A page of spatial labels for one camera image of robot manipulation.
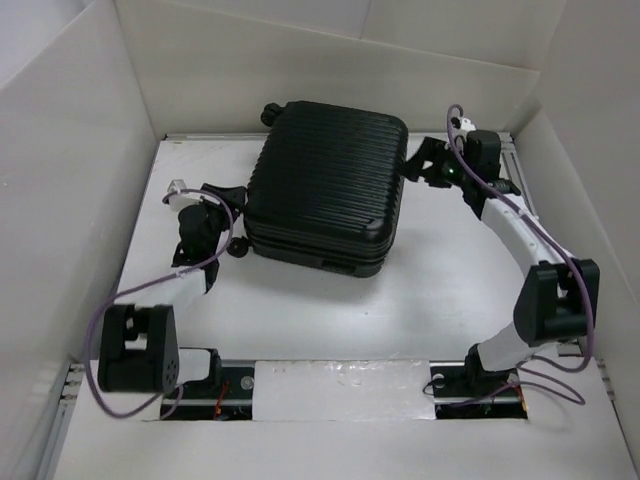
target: black mount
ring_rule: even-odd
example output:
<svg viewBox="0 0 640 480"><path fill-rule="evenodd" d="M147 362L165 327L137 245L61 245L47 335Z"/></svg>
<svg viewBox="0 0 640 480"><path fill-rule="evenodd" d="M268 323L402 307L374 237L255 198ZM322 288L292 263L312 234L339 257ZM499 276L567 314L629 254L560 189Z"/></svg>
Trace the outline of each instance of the black mount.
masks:
<svg viewBox="0 0 640 480"><path fill-rule="evenodd" d="M235 222L246 198L245 187L220 188L207 183L201 190L222 199L231 210ZM222 205L202 198L178 213L180 222L178 243L172 267L194 266L211 258L218 248L220 235L231 225ZM220 264L211 262L202 267L206 291L216 281ZM126 342L146 336L146 348L129 349ZM220 364L217 353L212 362ZM214 387L219 369L213 368ZM134 304L113 305L104 315L98 384L105 392L173 392L178 379L178 340L173 307L157 305L138 308Z"/></svg>
<svg viewBox="0 0 640 480"><path fill-rule="evenodd" d="M231 209L235 222L244 209L245 187L221 188L204 183L201 190L220 197ZM172 267L191 267L211 258L218 248L220 235L229 229L229 218L221 205L202 198L178 213L180 242L173 254ZM208 292L216 281L220 263L216 260L202 267Z"/></svg>
<svg viewBox="0 0 640 480"><path fill-rule="evenodd" d="M436 418L444 419L484 419L484 418L527 418L519 393L513 389L503 390L483 403L460 406L460 402L484 397L495 392L517 377L515 369L503 372L485 372L470 378L475 364L461 362L432 362L432 380L424 387L425 394L433 395Z"/></svg>
<svg viewBox="0 0 640 480"><path fill-rule="evenodd" d="M125 342L146 335L145 350ZM173 308L113 305L105 312L98 385L104 392L170 393L178 380L178 340Z"/></svg>
<svg viewBox="0 0 640 480"><path fill-rule="evenodd" d="M465 162L480 178L500 193L520 195L511 180L500 178L500 151L502 141L496 132L474 130L467 134L463 156ZM478 218L487 198L492 195L470 178L460 165L447 142L426 137L413 157L405 162L402 175L411 182L421 177L435 188L460 187L462 198Z"/></svg>
<svg viewBox="0 0 640 480"><path fill-rule="evenodd" d="M209 374L182 384L182 399L166 420L251 420L255 362L225 361L215 349L181 349L188 350L209 353ZM165 396L160 415L174 406L177 396L177 391Z"/></svg>
<svg viewBox="0 0 640 480"><path fill-rule="evenodd" d="M479 391L481 395L486 395L492 392L497 387L506 383L509 374L517 375L516 369L489 372L482 368L482 362L478 354L478 344L475 344L469 349L469 353L467 353L464 359L463 382L468 385L469 388L474 389L474 393Z"/></svg>
<svg viewBox="0 0 640 480"><path fill-rule="evenodd" d="M573 260L573 264L587 286L595 322L600 269L593 260ZM566 294L559 296L558 289ZM530 347L586 335L582 296L566 264L543 262L529 269L513 309L513 323L518 336Z"/></svg>

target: white panel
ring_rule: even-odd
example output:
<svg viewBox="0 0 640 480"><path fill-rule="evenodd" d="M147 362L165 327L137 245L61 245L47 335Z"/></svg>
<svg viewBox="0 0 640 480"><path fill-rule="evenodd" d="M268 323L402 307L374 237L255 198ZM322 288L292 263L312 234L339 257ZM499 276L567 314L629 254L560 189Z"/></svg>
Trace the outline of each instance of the white panel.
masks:
<svg viewBox="0 0 640 480"><path fill-rule="evenodd" d="M173 3L359 38L371 0L173 0Z"/></svg>
<svg viewBox="0 0 640 480"><path fill-rule="evenodd" d="M428 360L257 362L253 419L433 420L422 393L430 378Z"/></svg>
<svg viewBox="0 0 640 480"><path fill-rule="evenodd" d="M538 91L636 296L640 222L628 215L640 202L638 25L636 0L570 1Z"/></svg>
<svg viewBox="0 0 640 480"><path fill-rule="evenodd" d="M373 0L363 38L537 70L565 1Z"/></svg>
<svg viewBox="0 0 640 480"><path fill-rule="evenodd" d="M100 412L83 382L55 478L637 480L595 364L557 376L586 406L525 389L528 421L122 421ZM145 398L108 397L122 409Z"/></svg>
<svg viewBox="0 0 640 480"><path fill-rule="evenodd" d="M83 9L83 0L0 1L0 87Z"/></svg>
<svg viewBox="0 0 640 480"><path fill-rule="evenodd" d="M272 101L307 99L444 127L461 102L500 129L537 73L303 31L156 0L119 1L138 80L159 134L255 131Z"/></svg>
<svg viewBox="0 0 640 480"><path fill-rule="evenodd" d="M111 1L84 10L0 90L0 145L7 478L50 387L38 373L79 354L87 316L113 286L155 149Z"/></svg>
<svg viewBox="0 0 640 480"><path fill-rule="evenodd" d="M607 361L636 460L640 460L638 25L640 3L636 0L568 1L537 92L550 128L571 159L631 289L625 288L623 280L612 282L612 310L598 321L607 322L607 330L602 328L599 333L600 352ZM569 199L563 192L562 201Z"/></svg>
<svg viewBox="0 0 640 480"><path fill-rule="evenodd" d="M640 308L576 173L574 165L577 162L572 164L544 111L538 113L518 135L516 145L527 185L543 224L576 255L592 257L600 266L596 346L611 377L618 414L631 452L638 459Z"/></svg>

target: white wall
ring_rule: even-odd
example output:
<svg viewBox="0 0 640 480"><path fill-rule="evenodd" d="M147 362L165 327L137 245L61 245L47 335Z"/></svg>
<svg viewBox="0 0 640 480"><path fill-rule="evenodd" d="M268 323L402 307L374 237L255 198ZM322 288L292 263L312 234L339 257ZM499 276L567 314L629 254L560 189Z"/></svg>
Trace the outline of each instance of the white wall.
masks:
<svg viewBox="0 0 640 480"><path fill-rule="evenodd" d="M0 478L116 280L156 148L110 0L43 41L0 89Z"/></svg>
<svg viewBox="0 0 640 480"><path fill-rule="evenodd" d="M266 103L296 99L395 114L413 130L441 130L460 102L502 129L532 92L564 7L373 0L359 26L349 20L365 12L358 0L313 2L316 22L293 18L315 12L309 0L116 3L159 134L259 130Z"/></svg>
<svg viewBox="0 0 640 480"><path fill-rule="evenodd" d="M517 136L539 213L603 270L597 320L618 411L640 461L640 2L569 0L535 91L541 112Z"/></svg>
<svg viewBox="0 0 640 480"><path fill-rule="evenodd" d="M88 1L0 2L0 87L40 53Z"/></svg>

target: white platform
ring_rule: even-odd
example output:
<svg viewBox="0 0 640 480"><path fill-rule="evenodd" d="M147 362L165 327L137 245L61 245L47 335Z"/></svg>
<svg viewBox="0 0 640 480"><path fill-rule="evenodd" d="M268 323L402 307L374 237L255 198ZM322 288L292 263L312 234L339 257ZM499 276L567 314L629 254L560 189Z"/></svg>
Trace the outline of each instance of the white platform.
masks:
<svg viewBox="0 0 640 480"><path fill-rule="evenodd" d="M121 288L170 262L177 220L160 203L169 182L246 184L262 141L162 142ZM509 322L522 284L515 262L460 196L407 182L396 242L371 279L253 254L224 257L214 289L178 325L181 346L216 347L228 359L392 363L363 368L357 380L341 377L336 363L260 363L261 421L226 424L139 421L157 417L157 405L111 420L83 385L56 478L636 478L593 364L558 375L585 396L585 407L526 390L529 421L433 420L419 360L463 358ZM125 409L141 397L109 401Z"/></svg>

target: screw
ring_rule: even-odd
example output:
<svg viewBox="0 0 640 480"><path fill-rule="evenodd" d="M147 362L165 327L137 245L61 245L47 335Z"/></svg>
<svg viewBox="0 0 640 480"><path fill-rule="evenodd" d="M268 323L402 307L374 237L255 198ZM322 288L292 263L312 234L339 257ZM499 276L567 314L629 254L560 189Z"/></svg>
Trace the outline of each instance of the screw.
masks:
<svg viewBox="0 0 640 480"><path fill-rule="evenodd" d="M436 373L433 377L431 377L431 384L434 388L444 387L444 375L442 375L441 373Z"/></svg>
<svg viewBox="0 0 640 480"><path fill-rule="evenodd" d="M240 387L242 387L243 390L251 390L253 388L253 377L248 375L246 377L242 377L242 380L240 380Z"/></svg>

